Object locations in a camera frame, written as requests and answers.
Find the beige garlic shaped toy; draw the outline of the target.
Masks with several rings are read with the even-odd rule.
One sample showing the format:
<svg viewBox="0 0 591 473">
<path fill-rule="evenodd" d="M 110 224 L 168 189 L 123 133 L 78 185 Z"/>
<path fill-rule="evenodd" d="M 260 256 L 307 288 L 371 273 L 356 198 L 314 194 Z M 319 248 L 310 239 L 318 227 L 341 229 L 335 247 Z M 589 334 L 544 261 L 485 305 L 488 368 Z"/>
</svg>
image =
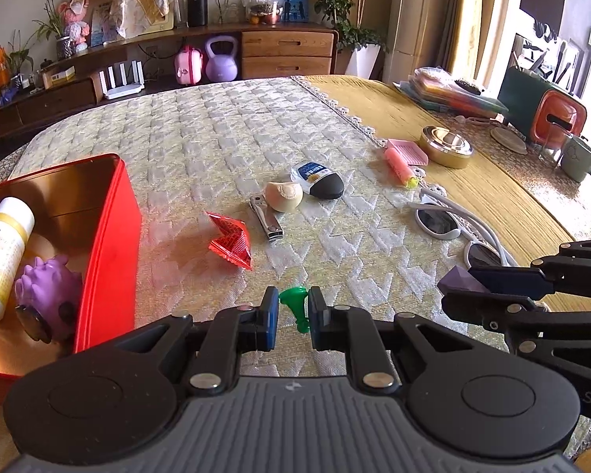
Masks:
<svg viewBox="0 0 591 473">
<path fill-rule="evenodd" d="M 303 189 L 297 182 L 268 182 L 264 188 L 264 198 L 278 212 L 295 210 L 301 204 L 303 196 Z"/>
</svg>

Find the white yellow bottle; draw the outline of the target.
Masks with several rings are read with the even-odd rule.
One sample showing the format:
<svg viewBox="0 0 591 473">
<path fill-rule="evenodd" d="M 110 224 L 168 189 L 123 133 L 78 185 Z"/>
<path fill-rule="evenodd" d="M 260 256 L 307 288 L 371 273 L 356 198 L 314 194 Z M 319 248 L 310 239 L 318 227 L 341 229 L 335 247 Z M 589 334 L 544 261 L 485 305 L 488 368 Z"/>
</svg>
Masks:
<svg viewBox="0 0 591 473">
<path fill-rule="evenodd" d="M 0 320 L 4 317 L 15 275 L 35 225 L 33 211 L 16 197 L 0 203 Z"/>
</svg>

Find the bag of fruit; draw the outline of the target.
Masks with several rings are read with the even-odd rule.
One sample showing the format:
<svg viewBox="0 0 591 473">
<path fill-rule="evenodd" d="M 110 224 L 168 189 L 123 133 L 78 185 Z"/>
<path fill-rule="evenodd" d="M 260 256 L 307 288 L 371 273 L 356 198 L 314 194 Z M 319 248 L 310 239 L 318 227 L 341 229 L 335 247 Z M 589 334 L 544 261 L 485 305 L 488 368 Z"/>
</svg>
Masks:
<svg viewBox="0 0 591 473">
<path fill-rule="evenodd" d="M 241 0 L 249 24 L 277 24 L 282 17 L 284 0 Z"/>
</svg>

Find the yellow table runner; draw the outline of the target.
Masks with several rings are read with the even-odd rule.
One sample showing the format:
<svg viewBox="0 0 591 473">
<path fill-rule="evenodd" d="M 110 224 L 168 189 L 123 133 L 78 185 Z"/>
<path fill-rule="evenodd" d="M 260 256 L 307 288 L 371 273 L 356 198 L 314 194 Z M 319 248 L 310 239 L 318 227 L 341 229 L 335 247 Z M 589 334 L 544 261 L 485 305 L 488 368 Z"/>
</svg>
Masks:
<svg viewBox="0 0 591 473">
<path fill-rule="evenodd" d="M 344 250 L 344 234 L 335 217 L 320 242 L 330 259 L 349 267 L 345 285 L 350 299 L 365 307 L 387 303 L 424 306 L 435 303 L 435 283 L 450 268 L 472 259 L 498 263 L 505 253 L 521 266 L 553 253 L 566 241 L 591 239 L 591 182 L 578 185 L 563 171 L 538 159 L 527 147 L 518 154 L 494 136 L 510 128 L 475 117 L 431 115 L 398 89 L 352 76 L 310 76 L 297 84 L 335 112 L 322 133 L 342 143 L 363 134 L 377 154 L 351 176 L 346 208 L 354 212 L 349 232 L 363 234 L 355 250 Z M 452 239 L 433 237 L 408 208 L 413 192 L 382 156 L 387 146 L 414 144 L 428 157 L 423 183 L 479 217 L 489 229 L 458 216 Z"/>
</svg>

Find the gold round tin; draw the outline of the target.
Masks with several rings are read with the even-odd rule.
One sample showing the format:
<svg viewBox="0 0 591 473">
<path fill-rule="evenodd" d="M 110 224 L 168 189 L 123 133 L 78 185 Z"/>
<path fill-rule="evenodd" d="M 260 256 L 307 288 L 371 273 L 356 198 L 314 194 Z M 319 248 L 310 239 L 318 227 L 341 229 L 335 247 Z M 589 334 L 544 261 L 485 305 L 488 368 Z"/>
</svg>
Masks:
<svg viewBox="0 0 591 473">
<path fill-rule="evenodd" d="M 452 169 L 464 169 L 474 153 L 461 134 L 440 126 L 424 127 L 417 144 L 431 161 Z"/>
</svg>

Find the pink tube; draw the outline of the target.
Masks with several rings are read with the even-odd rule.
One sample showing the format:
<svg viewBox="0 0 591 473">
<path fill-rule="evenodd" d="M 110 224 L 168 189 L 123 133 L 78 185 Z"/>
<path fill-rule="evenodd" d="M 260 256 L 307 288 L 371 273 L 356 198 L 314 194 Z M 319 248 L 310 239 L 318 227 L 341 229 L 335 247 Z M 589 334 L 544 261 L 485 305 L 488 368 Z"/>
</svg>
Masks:
<svg viewBox="0 0 591 473">
<path fill-rule="evenodd" d="M 394 147 L 386 149 L 384 152 L 384 158 L 405 188 L 414 189 L 418 186 L 420 181 L 397 149 L 394 149 Z"/>
</svg>

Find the green small funnel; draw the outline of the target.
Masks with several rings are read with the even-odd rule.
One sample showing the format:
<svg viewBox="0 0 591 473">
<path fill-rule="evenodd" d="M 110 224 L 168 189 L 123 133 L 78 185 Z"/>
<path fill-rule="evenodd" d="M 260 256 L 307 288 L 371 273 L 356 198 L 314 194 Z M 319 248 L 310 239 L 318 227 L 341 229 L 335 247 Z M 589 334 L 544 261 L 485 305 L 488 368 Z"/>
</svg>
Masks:
<svg viewBox="0 0 591 473">
<path fill-rule="evenodd" d="M 307 333 L 309 331 L 309 318 L 305 312 L 305 301 L 309 296 L 309 290 L 304 286 L 294 286 L 279 293 L 279 302 L 286 305 L 294 314 L 297 331 Z"/>
</svg>

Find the black white small bottle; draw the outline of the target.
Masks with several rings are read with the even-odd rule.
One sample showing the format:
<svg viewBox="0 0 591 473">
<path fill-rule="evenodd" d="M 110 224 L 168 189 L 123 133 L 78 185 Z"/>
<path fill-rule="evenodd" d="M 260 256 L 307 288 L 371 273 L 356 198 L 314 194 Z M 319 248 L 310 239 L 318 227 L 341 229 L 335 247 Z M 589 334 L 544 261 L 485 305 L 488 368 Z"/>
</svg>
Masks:
<svg viewBox="0 0 591 473">
<path fill-rule="evenodd" d="M 315 161 L 305 161 L 293 167 L 290 178 L 304 192 L 320 200 L 336 200 L 342 196 L 345 184 L 333 170 Z"/>
</svg>

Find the stack of books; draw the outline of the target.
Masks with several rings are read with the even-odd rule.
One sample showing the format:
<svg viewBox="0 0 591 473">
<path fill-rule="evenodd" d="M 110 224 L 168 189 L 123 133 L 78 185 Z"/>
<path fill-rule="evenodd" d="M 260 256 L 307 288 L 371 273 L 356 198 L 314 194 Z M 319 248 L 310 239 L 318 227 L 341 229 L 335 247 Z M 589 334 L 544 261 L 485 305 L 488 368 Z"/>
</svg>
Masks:
<svg viewBox="0 0 591 473">
<path fill-rule="evenodd" d="M 441 67 L 420 67 L 393 86 L 425 110 L 493 119 L 508 109 L 498 99 L 460 87 Z"/>
</svg>

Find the silver nail clipper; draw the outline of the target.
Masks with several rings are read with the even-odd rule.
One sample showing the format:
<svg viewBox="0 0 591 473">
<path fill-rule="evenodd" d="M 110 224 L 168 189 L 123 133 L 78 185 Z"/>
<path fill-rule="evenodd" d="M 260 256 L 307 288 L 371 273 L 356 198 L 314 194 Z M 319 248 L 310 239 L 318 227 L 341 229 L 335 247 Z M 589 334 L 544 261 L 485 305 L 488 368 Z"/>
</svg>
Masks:
<svg viewBox="0 0 591 473">
<path fill-rule="evenodd" d="M 274 210 L 269 206 L 264 196 L 258 194 L 258 196 L 250 197 L 249 206 L 254 211 L 268 241 L 273 242 L 284 237 L 282 226 L 279 224 Z"/>
</svg>

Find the purple spiky toy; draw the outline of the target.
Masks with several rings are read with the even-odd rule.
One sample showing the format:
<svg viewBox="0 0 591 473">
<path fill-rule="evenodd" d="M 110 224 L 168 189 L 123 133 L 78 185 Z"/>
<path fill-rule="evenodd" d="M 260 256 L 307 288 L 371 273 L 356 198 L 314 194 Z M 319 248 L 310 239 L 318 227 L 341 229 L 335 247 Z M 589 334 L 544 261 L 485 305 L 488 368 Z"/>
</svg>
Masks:
<svg viewBox="0 0 591 473">
<path fill-rule="evenodd" d="M 83 290 L 82 274 L 67 268 L 68 258 L 36 256 L 15 281 L 15 313 L 36 342 L 66 342 L 75 332 Z"/>
</svg>

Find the red paper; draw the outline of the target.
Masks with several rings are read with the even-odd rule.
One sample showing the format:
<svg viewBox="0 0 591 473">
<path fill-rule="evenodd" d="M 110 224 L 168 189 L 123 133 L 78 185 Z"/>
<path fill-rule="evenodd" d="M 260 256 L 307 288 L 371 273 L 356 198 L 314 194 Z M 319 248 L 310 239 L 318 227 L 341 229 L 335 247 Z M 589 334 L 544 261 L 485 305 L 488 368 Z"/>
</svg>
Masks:
<svg viewBox="0 0 591 473">
<path fill-rule="evenodd" d="M 206 215 L 219 231 L 219 237 L 209 242 L 208 249 L 234 266 L 251 270 L 251 242 L 245 223 L 211 211 Z"/>
</svg>

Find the glass cup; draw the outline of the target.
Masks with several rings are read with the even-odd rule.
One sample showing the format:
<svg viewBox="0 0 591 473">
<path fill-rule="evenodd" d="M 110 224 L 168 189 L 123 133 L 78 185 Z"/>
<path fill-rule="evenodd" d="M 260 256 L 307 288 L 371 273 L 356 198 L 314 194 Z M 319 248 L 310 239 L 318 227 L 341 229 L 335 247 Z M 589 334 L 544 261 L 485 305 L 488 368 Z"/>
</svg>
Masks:
<svg viewBox="0 0 591 473">
<path fill-rule="evenodd" d="M 549 113 L 546 116 L 546 133 L 543 136 L 539 158 L 549 164 L 557 164 L 565 142 L 571 137 L 571 131 L 572 124 L 570 122 Z"/>
</svg>

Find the white sunglasses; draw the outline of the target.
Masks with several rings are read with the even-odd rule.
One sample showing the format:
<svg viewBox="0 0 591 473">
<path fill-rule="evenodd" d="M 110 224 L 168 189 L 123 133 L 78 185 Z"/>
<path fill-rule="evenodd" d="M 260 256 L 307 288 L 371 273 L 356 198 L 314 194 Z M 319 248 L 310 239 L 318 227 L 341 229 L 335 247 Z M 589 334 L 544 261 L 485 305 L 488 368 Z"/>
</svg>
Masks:
<svg viewBox="0 0 591 473">
<path fill-rule="evenodd" d="M 518 263 L 483 220 L 443 196 L 440 191 L 422 188 L 420 200 L 410 203 L 418 226 L 438 240 L 466 240 L 464 262 L 474 267 L 518 267 Z"/>
</svg>

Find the red metal tin box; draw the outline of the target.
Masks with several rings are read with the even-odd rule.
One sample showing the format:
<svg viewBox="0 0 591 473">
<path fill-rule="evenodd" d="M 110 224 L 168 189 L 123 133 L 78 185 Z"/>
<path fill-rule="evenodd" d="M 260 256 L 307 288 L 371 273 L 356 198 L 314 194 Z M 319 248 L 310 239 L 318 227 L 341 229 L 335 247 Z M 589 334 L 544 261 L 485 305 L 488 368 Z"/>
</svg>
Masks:
<svg viewBox="0 0 591 473">
<path fill-rule="evenodd" d="M 64 254 L 83 279 L 75 327 L 63 343 L 33 341 L 10 301 L 0 321 L 0 404 L 15 381 L 68 354 L 133 329 L 141 211 L 126 165 L 105 154 L 0 184 L 0 202 L 17 197 L 36 218 L 28 254 Z"/>
</svg>

